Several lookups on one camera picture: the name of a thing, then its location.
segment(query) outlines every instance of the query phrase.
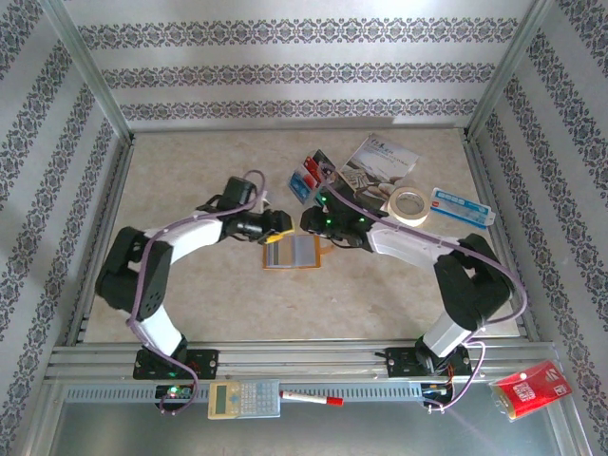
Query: calculator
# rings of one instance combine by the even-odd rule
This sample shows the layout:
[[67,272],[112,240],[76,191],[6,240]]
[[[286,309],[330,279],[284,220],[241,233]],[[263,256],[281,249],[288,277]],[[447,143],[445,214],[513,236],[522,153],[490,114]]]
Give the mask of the calculator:
[[210,420],[276,418],[281,401],[278,380],[212,382],[209,385]]

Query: wallpaper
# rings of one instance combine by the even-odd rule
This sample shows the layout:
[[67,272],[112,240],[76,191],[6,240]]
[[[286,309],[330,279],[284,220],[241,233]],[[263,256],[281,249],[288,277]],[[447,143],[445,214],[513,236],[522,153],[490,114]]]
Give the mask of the wallpaper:
[[608,454],[607,36],[600,2],[557,2],[478,139],[594,454]]
[[137,131],[466,126],[531,0],[506,3],[72,0],[66,7]]
[[124,150],[37,3],[3,0],[0,455],[23,436]]

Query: calculator display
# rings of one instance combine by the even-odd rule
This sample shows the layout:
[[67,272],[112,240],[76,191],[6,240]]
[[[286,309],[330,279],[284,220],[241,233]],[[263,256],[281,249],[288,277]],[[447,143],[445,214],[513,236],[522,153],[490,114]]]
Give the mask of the calculator display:
[[216,415],[223,415],[226,412],[226,388],[224,386],[218,387]]

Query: black bracket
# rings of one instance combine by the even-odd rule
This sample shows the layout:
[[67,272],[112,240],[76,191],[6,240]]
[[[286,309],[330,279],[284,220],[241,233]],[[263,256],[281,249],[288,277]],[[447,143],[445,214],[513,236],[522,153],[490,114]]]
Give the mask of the black bracket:
[[[395,377],[428,377],[430,374],[427,369],[420,364],[416,358],[418,349],[415,347],[388,347],[384,353],[377,353],[386,359],[387,372],[389,378]],[[459,347],[445,364],[451,364],[454,368],[454,375],[470,375],[472,373],[468,351],[464,347]],[[445,369],[437,370],[435,375],[440,375]]]
[[[217,350],[188,350],[183,364],[192,369],[200,380],[215,380],[218,358]],[[137,352],[135,358],[133,378],[135,380],[191,380],[192,375],[177,366],[169,365],[151,351],[142,349]]]

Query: red card pack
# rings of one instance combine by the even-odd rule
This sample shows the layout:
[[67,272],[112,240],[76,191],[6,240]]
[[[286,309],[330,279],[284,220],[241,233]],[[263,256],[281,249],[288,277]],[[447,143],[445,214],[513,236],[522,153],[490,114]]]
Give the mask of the red card pack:
[[523,416],[570,394],[572,389],[552,361],[514,373],[492,383],[494,390],[511,420]]

